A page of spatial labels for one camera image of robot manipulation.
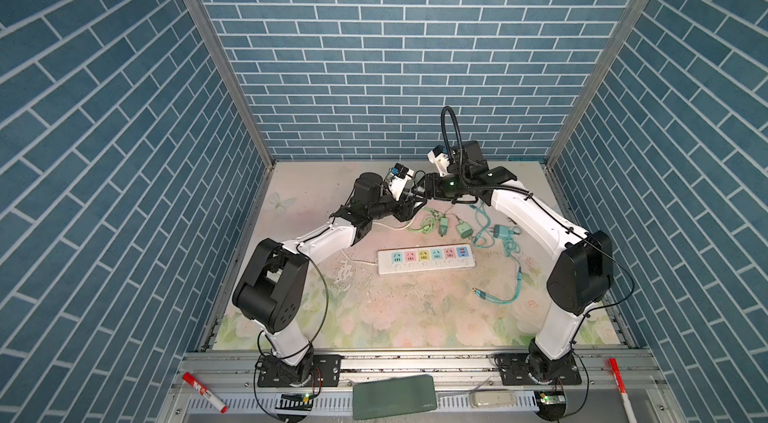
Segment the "white power strip coloured sockets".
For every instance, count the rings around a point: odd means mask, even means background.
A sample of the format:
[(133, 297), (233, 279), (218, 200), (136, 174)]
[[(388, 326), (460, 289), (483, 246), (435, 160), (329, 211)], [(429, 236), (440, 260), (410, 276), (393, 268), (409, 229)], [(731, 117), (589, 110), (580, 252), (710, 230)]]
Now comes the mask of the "white power strip coloured sockets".
[(379, 275), (454, 270), (476, 266), (468, 245), (382, 250), (377, 255)]

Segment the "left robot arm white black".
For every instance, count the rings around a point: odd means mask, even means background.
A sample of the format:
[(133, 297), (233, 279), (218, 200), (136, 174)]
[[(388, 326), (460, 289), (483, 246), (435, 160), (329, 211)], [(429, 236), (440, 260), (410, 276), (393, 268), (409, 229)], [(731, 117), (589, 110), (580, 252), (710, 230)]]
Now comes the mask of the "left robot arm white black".
[(257, 244), (234, 287), (232, 304), (260, 328), (279, 362), (293, 369), (312, 358), (312, 340), (294, 322), (310, 267), (360, 242), (377, 220), (411, 220), (427, 203), (418, 188), (422, 178), (422, 171), (401, 164), (384, 177), (363, 173), (346, 202), (319, 228), (292, 240), (266, 238)]

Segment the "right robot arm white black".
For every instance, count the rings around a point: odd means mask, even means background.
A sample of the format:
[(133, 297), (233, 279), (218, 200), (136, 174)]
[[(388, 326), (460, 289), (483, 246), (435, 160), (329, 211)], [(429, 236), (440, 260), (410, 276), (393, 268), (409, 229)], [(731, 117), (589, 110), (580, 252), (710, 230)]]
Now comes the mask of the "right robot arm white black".
[(565, 358), (586, 315), (603, 300), (613, 283), (612, 241), (588, 232), (541, 202), (504, 167), (489, 168), (479, 146), (468, 150), (439, 145), (428, 153), (437, 171), (418, 183), (429, 199), (475, 198), (518, 224), (548, 252), (546, 281), (551, 299), (530, 353), (541, 361)]

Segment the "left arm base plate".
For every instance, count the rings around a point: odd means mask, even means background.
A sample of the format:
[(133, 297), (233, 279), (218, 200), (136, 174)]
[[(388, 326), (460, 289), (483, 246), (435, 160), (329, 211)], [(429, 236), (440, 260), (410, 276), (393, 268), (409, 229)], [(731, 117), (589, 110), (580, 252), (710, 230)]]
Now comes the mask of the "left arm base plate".
[(316, 386), (337, 387), (342, 357), (339, 354), (307, 353), (292, 366), (273, 355), (262, 356), (257, 362), (256, 385), (259, 388), (309, 387), (313, 379)]

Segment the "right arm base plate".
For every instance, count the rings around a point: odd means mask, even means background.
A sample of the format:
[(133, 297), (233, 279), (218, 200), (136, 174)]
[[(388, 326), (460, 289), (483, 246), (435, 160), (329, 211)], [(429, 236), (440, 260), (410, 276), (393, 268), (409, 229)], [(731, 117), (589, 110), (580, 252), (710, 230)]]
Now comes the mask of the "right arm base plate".
[(493, 355), (492, 362), (498, 369), (504, 386), (582, 384), (582, 377), (573, 352), (557, 360), (549, 360), (538, 351), (497, 353)]

